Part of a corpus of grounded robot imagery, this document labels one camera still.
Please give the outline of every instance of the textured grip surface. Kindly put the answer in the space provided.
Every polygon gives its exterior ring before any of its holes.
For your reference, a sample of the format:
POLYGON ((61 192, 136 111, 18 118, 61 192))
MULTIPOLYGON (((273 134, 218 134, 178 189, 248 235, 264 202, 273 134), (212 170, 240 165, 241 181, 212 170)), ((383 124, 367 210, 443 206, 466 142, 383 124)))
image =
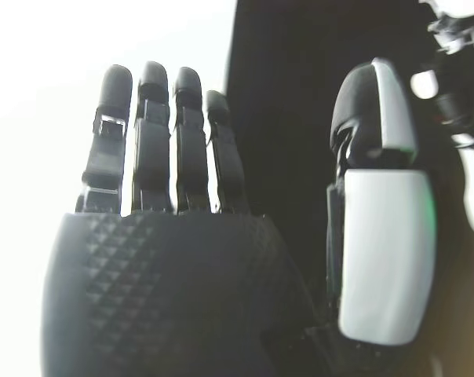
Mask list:
POLYGON ((264 332, 314 324, 273 224, 226 214, 66 215, 43 309, 50 377, 273 376, 264 332))

